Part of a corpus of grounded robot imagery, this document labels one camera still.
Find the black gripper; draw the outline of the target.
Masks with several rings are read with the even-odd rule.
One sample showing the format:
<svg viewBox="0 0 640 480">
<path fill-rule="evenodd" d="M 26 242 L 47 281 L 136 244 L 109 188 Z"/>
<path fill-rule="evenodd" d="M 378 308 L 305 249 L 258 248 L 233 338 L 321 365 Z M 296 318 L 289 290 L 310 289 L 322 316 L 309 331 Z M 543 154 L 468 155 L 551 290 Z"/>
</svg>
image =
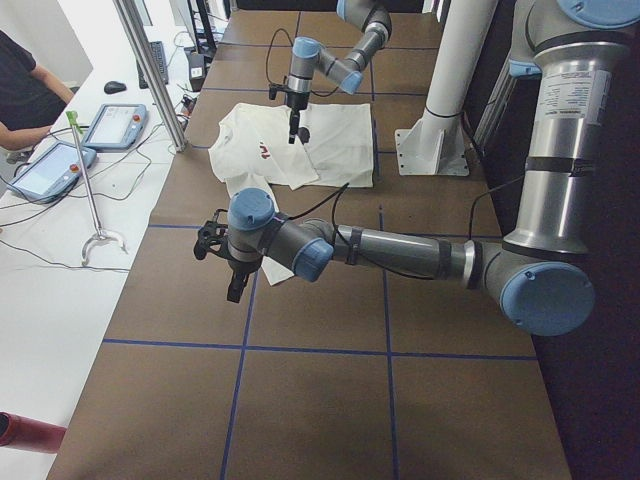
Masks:
<svg viewBox="0 0 640 480">
<path fill-rule="evenodd" d="M 240 260 L 229 255 L 232 277 L 227 291 L 227 300 L 239 303 L 242 299 L 249 276 L 261 267 L 261 255 L 251 255 L 248 260 Z"/>
<path fill-rule="evenodd" d="M 306 94 L 295 91 L 287 92 L 286 106 L 290 109 L 288 143 L 294 144 L 298 138 L 300 112 L 306 109 Z"/>
</svg>

